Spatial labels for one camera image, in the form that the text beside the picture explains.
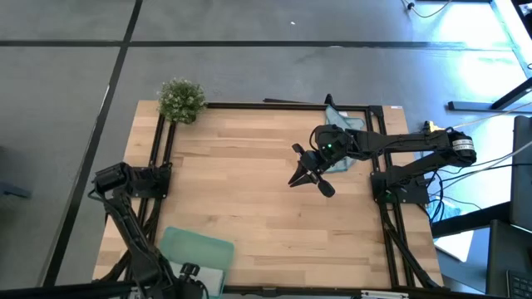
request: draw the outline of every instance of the teal towel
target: teal towel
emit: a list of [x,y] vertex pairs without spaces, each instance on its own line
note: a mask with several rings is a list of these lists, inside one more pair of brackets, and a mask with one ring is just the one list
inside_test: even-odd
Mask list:
[[[337,125],[342,129],[361,130],[364,127],[364,120],[357,117],[346,117],[341,115],[338,111],[330,105],[325,110],[325,125]],[[327,169],[326,173],[335,173],[347,171],[349,167],[355,164],[355,160],[351,158],[344,158],[338,161],[335,165]]]

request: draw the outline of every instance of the potted plant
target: potted plant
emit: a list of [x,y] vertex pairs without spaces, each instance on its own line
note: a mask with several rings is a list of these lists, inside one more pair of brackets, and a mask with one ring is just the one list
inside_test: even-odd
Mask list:
[[184,79],[164,82],[158,94],[159,112],[174,122],[191,124],[207,106],[203,88]]

